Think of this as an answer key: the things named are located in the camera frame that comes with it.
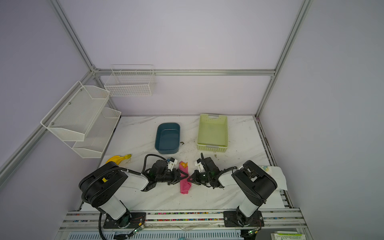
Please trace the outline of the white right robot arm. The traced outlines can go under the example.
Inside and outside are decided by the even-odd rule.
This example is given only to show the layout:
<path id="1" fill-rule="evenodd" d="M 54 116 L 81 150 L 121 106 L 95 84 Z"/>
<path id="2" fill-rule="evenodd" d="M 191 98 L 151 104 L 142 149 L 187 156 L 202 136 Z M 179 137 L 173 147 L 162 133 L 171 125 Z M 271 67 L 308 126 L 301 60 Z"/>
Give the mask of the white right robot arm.
<path id="1" fill-rule="evenodd" d="M 265 226 L 262 212 L 259 208 L 267 202 L 272 193 L 277 190 L 275 179 L 251 160 L 241 167 L 230 167 L 220 170 L 212 158 L 201 158 L 195 162 L 197 170 L 187 178 L 195 185 L 208 188 L 225 188 L 237 186 L 244 193 L 243 202 L 234 211 L 225 211 L 225 227 L 258 227 Z"/>

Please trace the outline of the pink paper napkin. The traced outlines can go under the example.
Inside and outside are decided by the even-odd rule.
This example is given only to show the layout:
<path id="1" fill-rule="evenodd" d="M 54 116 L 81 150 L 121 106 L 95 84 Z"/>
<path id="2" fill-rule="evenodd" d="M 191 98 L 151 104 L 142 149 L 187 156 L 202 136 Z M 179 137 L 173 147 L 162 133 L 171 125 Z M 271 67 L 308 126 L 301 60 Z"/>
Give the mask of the pink paper napkin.
<path id="1" fill-rule="evenodd" d="M 186 173 L 187 177 L 180 181 L 180 191 L 181 191 L 181 194 L 187 195 L 189 193 L 189 190 L 190 190 L 192 184 L 190 182 L 188 182 L 188 177 L 189 177 L 189 169 L 188 169 L 188 167 L 184 168 L 181 165 L 181 163 L 184 163 L 184 162 L 180 162 L 179 163 L 179 169 L 181 171 L 183 171 L 184 173 Z"/>

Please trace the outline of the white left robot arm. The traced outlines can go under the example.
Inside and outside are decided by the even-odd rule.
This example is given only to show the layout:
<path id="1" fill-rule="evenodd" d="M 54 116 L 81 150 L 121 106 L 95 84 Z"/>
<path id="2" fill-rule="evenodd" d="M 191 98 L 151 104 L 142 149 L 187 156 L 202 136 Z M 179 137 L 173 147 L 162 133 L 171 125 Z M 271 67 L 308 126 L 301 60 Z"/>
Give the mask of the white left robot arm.
<path id="1" fill-rule="evenodd" d="M 116 196 L 116 192 L 122 188 L 148 192 L 157 183 L 175 185 L 187 179 L 188 173 L 176 169 L 175 163 L 175 159 L 160 159 L 141 173 L 120 167 L 114 162 L 106 163 L 80 181 L 82 201 L 117 222 L 130 221 L 131 212 Z"/>

